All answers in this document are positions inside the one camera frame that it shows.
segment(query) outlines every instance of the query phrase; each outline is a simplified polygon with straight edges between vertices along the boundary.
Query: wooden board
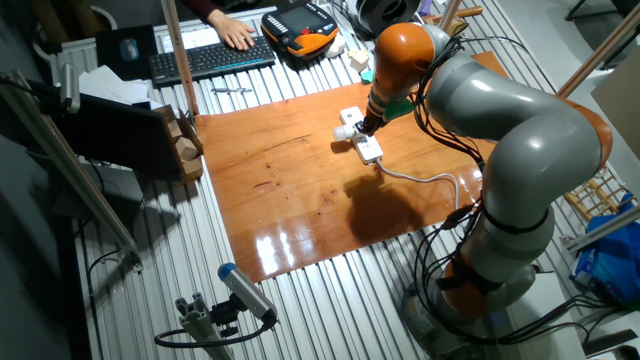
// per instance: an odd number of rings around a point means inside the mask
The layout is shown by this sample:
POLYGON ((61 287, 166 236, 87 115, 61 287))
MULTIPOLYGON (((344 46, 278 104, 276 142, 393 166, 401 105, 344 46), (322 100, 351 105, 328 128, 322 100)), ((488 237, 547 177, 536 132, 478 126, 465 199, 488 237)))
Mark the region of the wooden board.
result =
MULTIPOLYGON (((506 76, 493 54, 485 66, 506 76)), ((365 112, 369 86, 198 116, 196 126, 236 264, 260 281, 442 221, 454 210, 446 180, 416 183, 365 166, 350 142, 334 142, 339 112, 365 112)), ((480 172, 440 145, 413 114, 376 133, 390 170, 420 178, 449 172, 460 203, 478 198, 480 172)), ((493 145, 476 141, 488 157, 493 145)))

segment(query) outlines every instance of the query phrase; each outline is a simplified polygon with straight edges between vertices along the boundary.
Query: red sleeve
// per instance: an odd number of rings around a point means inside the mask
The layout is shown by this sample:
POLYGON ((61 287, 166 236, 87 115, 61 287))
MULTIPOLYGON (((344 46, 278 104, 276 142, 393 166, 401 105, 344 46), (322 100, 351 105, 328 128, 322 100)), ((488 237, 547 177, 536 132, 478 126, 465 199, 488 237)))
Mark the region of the red sleeve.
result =
POLYGON ((182 0, 185 4, 200 20, 207 22, 207 17, 218 7, 215 6, 211 0, 182 0))

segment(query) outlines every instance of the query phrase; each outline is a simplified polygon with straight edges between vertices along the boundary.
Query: black cable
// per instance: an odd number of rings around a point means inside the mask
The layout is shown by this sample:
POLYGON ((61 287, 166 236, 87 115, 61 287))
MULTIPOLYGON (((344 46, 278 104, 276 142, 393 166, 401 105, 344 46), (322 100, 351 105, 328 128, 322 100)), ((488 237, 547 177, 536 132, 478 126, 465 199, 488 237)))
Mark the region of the black cable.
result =
POLYGON ((102 259, 106 258, 106 257, 107 257, 107 256, 109 256, 109 255, 113 255, 113 254, 117 253, 117 252, 118 252, 118 251, 120 251, 120 250, 122 250, 122 249, 117 248, 117 249, 115 249, 115 250, 113 250, 113 251, 111 251, 111 252, 108 252, 108 253, 106 253, 106 254, 104 254, 104 255, 101 255, 99 258, 97 258, 97 259, 96 259, 96 260, 91 264, 91 266, 89 266, 89 270, 87 270, 87 277, 88 277, 89 275, 91 275, 91 270, 93 269, 93 267, 94 267, 94 266, 96 266, 96 265, 100 262, 100 260, 102 260, 102 259))
POLYGON ((260 336, 260 334, 262 334, 263 332, 269 330, 271 326, 264 324, 260 329, 258 329, 256 332, 252 334, 244 335, 244 336, 240 336, 240 337, 237 337, 234 339, 228 339, 228 340, 206 341, 206 342, 195 342, 195 343, 194 342, 180 343, 180 342, 171 342, 171 341, 162 340, 162 338, 165 338, 168 336, 186 333, 184 329, 178 329, 178 330, 171 330, 171 331, 167 331, 162 334, 156 335, 156 337, 153 338, 153 341, 158 346, 167 347, 171 349, 196 349, 196 348, 204 348, 204 347, 226 346, 226 345, 238 344, 238 343, 256 338, 260 336))
POLYGON ((609 316, 617 313, 618 311, 620 311, 620 309, 611 310, 610 312, 605 313, 598 320, 596 320, 596 322, 594 322, 593 325, 591 326, 591 329, 589 329, 589 331, 586 332, 587 335, 585 336, 584 340, 582 340, 582 344, 584 345, 584 344, 589 342, 589 338, 591 337, 591 333, 593 332, 593 330, 596 329, 596 327, 598 327, 598 324, 600 324, 602 321, 604 321, 604 319, 608 318, 609 316))
MULTIPOLYGON (((476 211, 474 211, 473 214, 471 214, 470 216, 468 216, 467 218, 469 218, 470 222, 468 224, 468 226, 465 228, 465 234, 464 234, 464 238, 466 239, 470 232, 471 229, 473 229, 473 225, 475 225, 475 222, 477 221, 479 215, 479 210, 476 209, 476 211)), ((423 240, 421 241, 420 245, 418 246, 418 256, 416 256, 416 262, 414 264, 414 272, 413 272, 413 280, 414 283, 416 284, 417 287, 417 295, 418 298, 420 300, 420 302, 422 303, 422 305, 427 309, 427 311, 429 312, 429 314, 435 318, 438 322, 440 322, 440 324, 443 326, 443 328, 445 328, 445 330, 451 332, 452 334, 460 337, 462 340, 470 342, 470 343, 476 343, 476 344, 481 344, 481 345, 497 345, 497 344, 504 344, 504 345, 508 345, 508 344, 517 344, 523 341, 527 341, 533 337, 539 336, 543 333, 561 328, 561 327, 565 327, 565 326, 579 326, 583 329, 586 330, 586 328, 584 328, 584 326, 580 325, 580 324, 576 324, 576 323, 563 323, 563 324, 558 324, 558 325, 554 325, 554 326, 550 326, 548 328, 542 329, 541 328, 553 321, 555 321, 556 319, 558 319, 560 316, 562 316, 563 314, 565 314, 567 311, 569 311, 570 309, 572 309, 573 307, 587 307, 587 308, 592 308, 592 309, 601 309, 601 308, 606 308, 611 306, 610 304, 601 302, 598 299, 594 299, 591 297, 588 297, 586 295, 577 295, 569 300, 567 300, 566 302, 564 302, 563 304, 560 304, 558 307, 556 307, 555 309, 553 309, 552 311, 550 311, 548 314, 546 314, 545 316, 541 317, 540 319, 531 322, 530 324, 525 325, 524 327, 510 333, 507 334, 505 336, 499 337, 499 338, 495 338, 495 339, 490 339, 490 338, 481 338, 481 337, 477 337, 475 335, 466 333, 462 330, 460 330, 459 328, 457 328, 455 325, 449 323, 435 308, 435 305, 433 304, 432 300, 430 299, 430 296, 428 294, 428 282, 431 280, 433 274, 438 271, 440 269, 440 266, 443 265, 446 261, 449 261, 452 257, 453 257, 453 253, 442 257, 440 259, 437 259, 436 261, 434 261, 433 263, 431 263, 429 266, 426 266, 426 259, 428 257, 428 254, 430 252, 430 249, 432 247, 433 241, 435 241, 435 239, 437 238, 437 235, 440 233, 442 229, 438 228, 432 232, 430 232, 429 234, 425 235, 425 237, 423 238, 423 240), (422 257, 420 256, 421 254, 421 249, 422 247, 425 245, 427 245, 427 249, 425 252, 425 256, 422 257), (418 288, 418 265, 421 264, 422 265, 422 289, 425 292, 425 297, 423 298, 421 290, 418 288)))
MULTIPOLYGON (((84 241, 84 232, 82 231, 84 229, 84 225, 86 225, 86 223, 91 219, 91 216, 89 216, 87 218, 87 221, 85 221, 85 224, 81 225, 80 228, 78 229, 78 233, 80 233, 80 240, 82 243, 82 253, 83 253, 83 257, 84 257, 84 268, 85 269, 89 269, 89 260, 87 260, 87 244, 84 241)), ((96 328, 96 338, 98 340, 98 351, 100 351, 100 359, 104 360, 104 355, 102 352, 102 340, 101 340, 101 336, 100 336, 100 327, 98 326, 98 312, 96 310, 96 302, 95 299, 93 297, 93 285, 91 283, 91 277, 87 276, 87 290, 89 291, 89 304, 91 306, 91 315, 93 317, 93 323, 95 325, 96 328)))
POLYGON ((544 71, 542 71, 542 68, 540 67, 540 65, 538 64, 538 62, 536 61, 536 59, 533 57, 533 54, 531 54, 531 52, 526 48, 526 46, 524 46, 523 43, 508 38, 506 36, 486 36, 486 37, 479 37, 479 38, 464 38, 462 40, 460 40, 461 42, 465 43, 465 42, 473 42, 473 41, 492 41, 492 40, 499 40, 499 41, 506 41, 509 42, 511 45, 516 46, 518 48, 520 48, 521 50, 523 50, 531 59, 531 61, 533 62, 533 64, 536 66, 536 68, 538 69, 538 72, 540 72, 540 74, 542 75, 542 77, 544 78, 544 80, 547 82, 547 84, 549 85, 549 87, 551 88, 551 90, 553 90, 553 92, 557 92, 556 88, 553 86, 553 84, 551 84, 551 81, 549 80, 549 78, 547 77, 547 75, 544 73, 544 71))
MULTIPOLYGON (((91 165, 91 167, 93 168, 93 171, 96 172, 96 175, 98 176, 98 179, 100 180, 100 187, 101 187, 101 191, 102 194, 104 195, 105 193, 105 186, 104 186, 104 179, 102 178, 102 174, 100 174, 100 171, 98 171, 98 168, 96 167, 96 165, 89 159, 87 159, 89 161, 89 164, 91 165)), ((80 226, 78 227, 78 230, 76 230, 76 232, 73 234, 73 239, 75 239, 76 237, 78 237, 78 234, 80 234, 80 231, 82 231, 82 229, 84 229, 84 227, 89 223, 89 221, 91 221, 91 219, 93 219, 93 214, 89 214, 89 216, 87 216, 87 218, 80 224, 80 226)))
POLYGON ((452 56, 457 54, 462 49, 463 47, 460 43, 460 38, 455 36, 452 37, 446 44, 442 53, 433 61, 433 63, 431 63, 431 65, 429 65, 429 67, 425 71, 424 76, 418 83, 418 91, 415 94, 410 95, 410 99, 414 106, 414 118, 416 120, 416 123, 424 133, 445 146, 468 154, 482 170, 484 159, 478 149, 477 144, 473 140, 467 139, 471 142, 471 144, 473 144, 473 146, 470 146, 463 142, 460 137, 451 133, 449 130, 438 129, 434 127, 431 120, 429 119, 429 111, 427 110, 427 84, 433 77, 436 69, 438 69, 442 64, 444 64, 447 60, 449 60, 452 56))
POLYGON ((42 95, 42 94, 40 94, 40 93, 38 93, 36 91, 33 91, 32 89, 29 89, 28 87, 25 87, 25 86, 22 86, 22 85, 20 85, 20 84, 18 84, 16 82, 13 82, 13 81, 9 80, 7 77, 0 76, 0 84, 7 84, 9 86, 13 86, 16 89, 20 89, 20 90, 22 90, 22 91, 24 91, 24 92, 26 92, 28 94, 31 94, 31 95, 35 96, 36 98, 38 98, 40 100, 43 100, 43 101, 49 103, 49 105, 52 105, 55 108, 62 109, 64 111, 66 111, 66 108, 61 103, 59 103, 58 101, 52 100, 47 96, 44 96, 44 95, 42 95))
POLYGON ((338 10, 338 12, 340 12, 340 14, 342 14, 342 16, 347 19, 347 22, 351 25, 354 31, 358 31, 370 39, 374 39, 376 37, 373 32, 364 28, 357 20, 353 19, 351 14, 349 14, 349 10, 343 7, 344 4, 340 4, 339 2, 336 2, 336 0, 330 0, 330 3, 334 9, 338 10))

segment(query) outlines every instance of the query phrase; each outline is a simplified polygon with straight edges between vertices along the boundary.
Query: keyboard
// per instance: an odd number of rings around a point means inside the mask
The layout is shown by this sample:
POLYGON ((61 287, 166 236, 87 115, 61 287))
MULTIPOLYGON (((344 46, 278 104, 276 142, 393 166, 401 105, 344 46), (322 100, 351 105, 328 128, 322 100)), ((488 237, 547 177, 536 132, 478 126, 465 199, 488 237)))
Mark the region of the keyboard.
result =
MULTIPOLYGON (((222 43, 187 50, 191 77, 200 80, 273 65, 276 57, 267 39, 257 36, 253 41, 255 45, 247 51, 232 49, 222 43)), ((181 83, 172 52, 150 56, 149 65, 154 88, 181 83)))

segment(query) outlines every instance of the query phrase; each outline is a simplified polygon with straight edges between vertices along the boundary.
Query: white power strip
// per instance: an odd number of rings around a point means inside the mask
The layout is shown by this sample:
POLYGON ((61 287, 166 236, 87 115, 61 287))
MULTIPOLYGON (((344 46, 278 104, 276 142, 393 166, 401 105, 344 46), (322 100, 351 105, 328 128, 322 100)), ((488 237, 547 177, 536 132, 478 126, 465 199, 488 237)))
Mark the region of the white power strip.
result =
POLYGON ((375 136, 367 136, 355 130, 355 124, 363 119, 364 115, 357 106, 340 111, 340 120, 345 125, 345 132, 351 137, 362 162, 369 165, 382 157, 382 148, 375 136))

